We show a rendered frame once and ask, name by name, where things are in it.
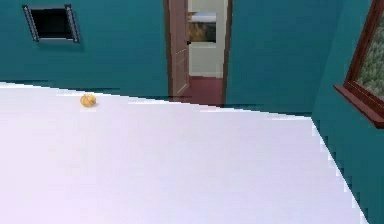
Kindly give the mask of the orange basketball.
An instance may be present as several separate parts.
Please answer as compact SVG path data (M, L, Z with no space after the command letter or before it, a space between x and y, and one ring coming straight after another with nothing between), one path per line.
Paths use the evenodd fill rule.
M80 103L84 107L93 107L93 106L96 105L97 101L96 101L96 97L94 95L92 95L92 94L84 94L80 98Z

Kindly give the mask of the brown room door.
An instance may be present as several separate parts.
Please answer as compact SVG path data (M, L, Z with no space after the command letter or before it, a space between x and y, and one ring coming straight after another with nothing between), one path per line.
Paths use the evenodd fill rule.
M188 0L169 0L172 96L189 87Z

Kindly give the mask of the black framed picture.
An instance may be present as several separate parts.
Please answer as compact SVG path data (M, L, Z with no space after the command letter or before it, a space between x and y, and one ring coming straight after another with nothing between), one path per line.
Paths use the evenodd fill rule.
M28 6L22 10L35 42L80 42L80 34L71 4L60 6Z

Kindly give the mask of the brown framed window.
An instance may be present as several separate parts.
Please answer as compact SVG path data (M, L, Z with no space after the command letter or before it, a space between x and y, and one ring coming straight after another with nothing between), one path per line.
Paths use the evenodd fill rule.
M384 129L384 0L372 0L345 81L334 88Z

